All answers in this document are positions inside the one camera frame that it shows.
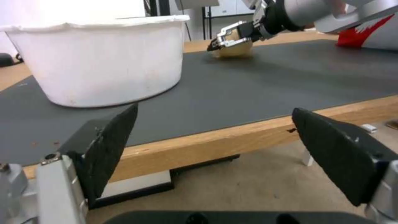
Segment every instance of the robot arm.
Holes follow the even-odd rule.
[[[255,9],[253,21],[239,21],[221,29],[211,41],[208,51],[223,47],[271,39],[283,30],[303,30],[305,25],[315,23],[322,32],[347,29],[375,18],[398,11],[398,0],[243,0],[250,9]],[[356,7],[345,13],[342,6]],[[232,31],[238,31],[240,39],[227,40]]]

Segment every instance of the white cylinder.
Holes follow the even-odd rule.
[[[286,14],[296,26],[306,26],[331,14],[325,0],[285,0]]]
[[[181,77],[186,20],[164,16],[1,29],[50,101],[97,107],[173,87]]]

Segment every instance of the floor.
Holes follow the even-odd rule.
[[[398,153],[398,131],[373,124],[372,136]],[[133,210],[344,211],[363,216],[314,163],[301,163],[301,142],[243,154],[239,159],[182,173],[175,189],[91,210],[87,221],[103,223]]]

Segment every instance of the black cable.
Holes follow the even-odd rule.
[[[185,13],[184,13],[184,5],[182,4],[182,1],[179,0],[179,3],[181,4],[182,14],[185,15]],[[191,33],[189,32],[189,28],[188,28],[187,22],[185,22],[185,27],[187,28],[189,41],[192,41],[192,39],[191,39]]]

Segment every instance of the white wall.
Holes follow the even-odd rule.
[[[145,16],[143,0],[0,0],[0,26]],[[16,50],[0,32],[0,52]]]
[[[182,11],[178,10],[175,0],[169,0],[169,1],[170,1],[170,14],[182,15]],[[194,8],[194,9],[184,10],[184,12],[185,14],[191,17],[191,20],[188,21],[188,28],[189,31],[191,32],[192,40],[203,40],[202,9]],[[252,20],[252,16],[233,16],[233,17],[213,18],[212,19],[213,38],[220,31],[221,28],[236,23],[239,20]],[[208,38],[209,36],[208,30],[206,30],[206,35]],[[185,41],[189,41],[187,32],[185,32]]]
[[[13,57],[17,55],[17,50],[4,32],[0,32],[0,53],[7,53]]]

